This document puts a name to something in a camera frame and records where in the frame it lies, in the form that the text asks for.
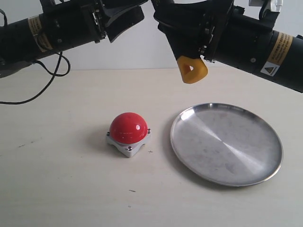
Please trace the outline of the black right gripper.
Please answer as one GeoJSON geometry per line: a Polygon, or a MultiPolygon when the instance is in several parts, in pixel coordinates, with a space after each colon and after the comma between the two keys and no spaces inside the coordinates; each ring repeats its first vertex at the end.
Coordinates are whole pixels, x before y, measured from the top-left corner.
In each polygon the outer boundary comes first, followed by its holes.
{"type": "Polygon", "coordinates": [[[153,0],[154,19],[175,59],[181,56],[215,62],[215,52],[233,12],[232,0],[175,3],[153,0]]]}

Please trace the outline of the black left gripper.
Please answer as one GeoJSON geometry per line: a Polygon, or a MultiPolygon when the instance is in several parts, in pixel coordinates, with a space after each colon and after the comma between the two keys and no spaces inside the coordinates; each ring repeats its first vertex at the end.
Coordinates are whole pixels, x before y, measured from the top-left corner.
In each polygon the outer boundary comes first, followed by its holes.
{"type": "Polygon", "coordinates": [[[146,0],[41,0],[42,28],[37,45],[42,51],[65,51],[108,36],[112,43],[144,19],[146,0]],[[106,27],[109,17],[120,15],[106,27]]]}

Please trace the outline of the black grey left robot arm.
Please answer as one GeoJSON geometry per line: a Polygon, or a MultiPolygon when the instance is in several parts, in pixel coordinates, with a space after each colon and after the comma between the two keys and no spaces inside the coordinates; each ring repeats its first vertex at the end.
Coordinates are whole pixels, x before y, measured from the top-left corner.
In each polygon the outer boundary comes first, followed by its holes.
{"type": "Polygon", "coordinates": [[[37,60],[108,38],[144,19],[143,0],[42,0],[42,14],[0,28],[1,78],[37,60]]]}

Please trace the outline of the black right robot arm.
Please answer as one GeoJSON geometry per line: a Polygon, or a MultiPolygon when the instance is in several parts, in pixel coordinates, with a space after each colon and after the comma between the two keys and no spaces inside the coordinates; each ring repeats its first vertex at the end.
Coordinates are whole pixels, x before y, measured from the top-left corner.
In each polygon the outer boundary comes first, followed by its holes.
{"type": "Polygon", "coordinates": [[[203,79],[205,62],[220,62],[297,92],[303,90],[303,38],[274,30],[280,0],[251,0],[258,18],[232,0],[179,4],[154,0],[154,19],[173,51],[184,83],[203,79]]]}

